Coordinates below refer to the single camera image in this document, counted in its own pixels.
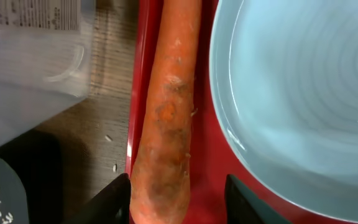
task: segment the white label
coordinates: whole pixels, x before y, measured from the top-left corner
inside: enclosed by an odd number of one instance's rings
[[[79,30],[81,0],[0,0],[0,25]]]

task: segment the red tray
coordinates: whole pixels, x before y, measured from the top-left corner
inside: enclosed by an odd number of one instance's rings
[[[217,4],[218,0],[204,0],[203,3],[194,99],[198,112],[193,117],[190,152],[191,202],[184,223],[226,223],[224,185],[227,174],[236,175],[260,199],[293,223],[344,223],[307,212],[276,196],[253,178],[231,151],[219,127],[209,89],[209,40]],[[140,0],[126,159],[126,172],[129,175],[142,134],[162,5],[163,0]]]

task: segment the plate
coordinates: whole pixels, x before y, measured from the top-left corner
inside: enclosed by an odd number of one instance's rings
[[[358,222],[358,1],[221,0],[209,69],[244,167],[289,202]]]

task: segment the carrot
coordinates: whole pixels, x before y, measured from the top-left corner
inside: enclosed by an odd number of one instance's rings
[[[190,139],[201,0],[164,0],[138,155],[137,224],[181,223],[190,202]]]

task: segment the wooden surface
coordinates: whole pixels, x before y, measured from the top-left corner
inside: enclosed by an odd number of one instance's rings
[[[97,0],[89,97],[37,127],[62,145],[66,217],[124,172],[137,1]]]

